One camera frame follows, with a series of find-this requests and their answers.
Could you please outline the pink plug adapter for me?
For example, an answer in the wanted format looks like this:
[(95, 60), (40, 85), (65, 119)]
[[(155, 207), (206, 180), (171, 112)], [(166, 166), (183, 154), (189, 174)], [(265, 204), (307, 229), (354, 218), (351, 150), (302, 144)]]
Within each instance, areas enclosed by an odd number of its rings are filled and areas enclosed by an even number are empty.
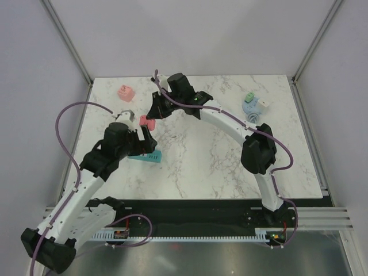
[(149, 131), (153, 131), (155, 129), (156, 126), (156, 120), (155, 119), (148, 119), (146, 115), (142, 115), (140, 116), (139, 119), (139, 125), (140, 126), (147, 126)]

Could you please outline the teal square adapter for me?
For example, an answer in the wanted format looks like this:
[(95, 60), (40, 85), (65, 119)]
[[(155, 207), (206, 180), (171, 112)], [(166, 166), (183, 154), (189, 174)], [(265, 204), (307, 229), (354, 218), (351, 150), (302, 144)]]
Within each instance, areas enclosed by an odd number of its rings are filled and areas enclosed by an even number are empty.
[(139, 160), (143, 162), (151, 162), (151, 163), (161, 163), (162, 160), (162, 152), (160, 150), (154, 150), (154, 152), (149, 154), (142, 154), (138, 156), (129, 156), (128, 159)]

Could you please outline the pink cube socket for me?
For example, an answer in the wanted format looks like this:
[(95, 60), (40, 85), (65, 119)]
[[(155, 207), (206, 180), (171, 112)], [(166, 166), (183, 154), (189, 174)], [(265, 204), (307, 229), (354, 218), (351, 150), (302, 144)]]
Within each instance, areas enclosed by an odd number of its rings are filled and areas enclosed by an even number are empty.
[(118, 89), (117, 95), (118, 95), (120, 100), (122, 100), (124, 102), (131, 102), (133, 100), (134, 96), (135, 96), (135, 92), (134, 92), (133, 88), (131, 88), (130, 86), (122, 85)]

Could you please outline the blue round power strip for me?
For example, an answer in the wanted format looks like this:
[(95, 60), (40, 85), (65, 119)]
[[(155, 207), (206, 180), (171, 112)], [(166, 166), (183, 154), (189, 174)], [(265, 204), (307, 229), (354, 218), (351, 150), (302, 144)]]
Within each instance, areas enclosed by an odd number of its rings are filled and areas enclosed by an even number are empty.
[(245, 114), (249, 115), (251, 113), (255, 113), (257, 115), (260, 115), (262, 112), (257, 106), (258, 99), (253, 99), (251, 102), (242, 102), (242, 110)]

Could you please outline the green plug adapter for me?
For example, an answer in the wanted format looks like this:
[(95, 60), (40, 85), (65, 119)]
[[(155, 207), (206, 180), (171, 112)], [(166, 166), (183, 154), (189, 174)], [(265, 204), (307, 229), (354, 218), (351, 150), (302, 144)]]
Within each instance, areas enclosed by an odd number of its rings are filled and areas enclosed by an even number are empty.
[(254, 96), (255, 94), (253, 92), (249, 92), (244, 99), (245, 103), (249, 104), (250, 102), (252, 102), (254, 99)]

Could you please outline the white cube adapter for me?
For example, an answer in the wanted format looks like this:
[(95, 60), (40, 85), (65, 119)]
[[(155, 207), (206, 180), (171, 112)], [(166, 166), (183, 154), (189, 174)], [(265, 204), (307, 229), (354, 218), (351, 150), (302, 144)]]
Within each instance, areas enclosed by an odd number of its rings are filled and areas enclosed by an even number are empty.
[(256, 108), (258, 109), (259, 113), (265, 113), (268, 110), (269, 103), (263, 99), (258, 99), (256, 103)]

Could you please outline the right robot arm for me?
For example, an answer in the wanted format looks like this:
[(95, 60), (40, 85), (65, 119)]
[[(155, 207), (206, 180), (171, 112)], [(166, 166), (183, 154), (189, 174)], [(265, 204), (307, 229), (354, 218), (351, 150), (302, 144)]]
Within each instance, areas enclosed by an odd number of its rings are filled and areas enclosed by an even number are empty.
[(280, 208), (283, 200), (277, 195), (272, 183), (271, 169), (276, 161), (277, 149), (267, 124), (255, 126), (252, 131), (241, 119), (222, 109), (214, 98), (204, 92), (195, 91), (188, 78), (181, 72), (168, 78), (157, 71), (151, 77), (159, 91), (152, 94), (152, 106), (147, 114), (149, 120), (159, 120), (183, 110), (187, 115), (214, 125), (242, 146), (241, 164), (252, 173), (258, 184), (262, 205), (266, 210), (263, 219), (269, 226), (277, 226), (284, 220)]

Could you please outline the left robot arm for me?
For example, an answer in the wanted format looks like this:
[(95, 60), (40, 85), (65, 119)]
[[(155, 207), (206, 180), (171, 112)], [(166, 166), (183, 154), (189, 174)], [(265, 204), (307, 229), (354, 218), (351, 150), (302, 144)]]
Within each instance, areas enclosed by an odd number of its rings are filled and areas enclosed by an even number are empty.
[(112, 224), (122, 225), (126, 212), (116, 199), (102, 200), (94, 211), (79, 219), (84, 207), (119, 163), (127, 156), (152, 153), (157, 145), (146, 125), (141, 126), (144, 139), (140, 140), (137, 130), (131, 130), (126, 122), (113, 122), (105, 129), (90, 152), (77, 165), (77, 179), (66, 191), (52, 212), (36, 229), (27, 228), (21, 241), (31, 257), (29, 274), (34, 272), (36, 262), (60, 274), (73, 262), (77, 251), (96, 232)]

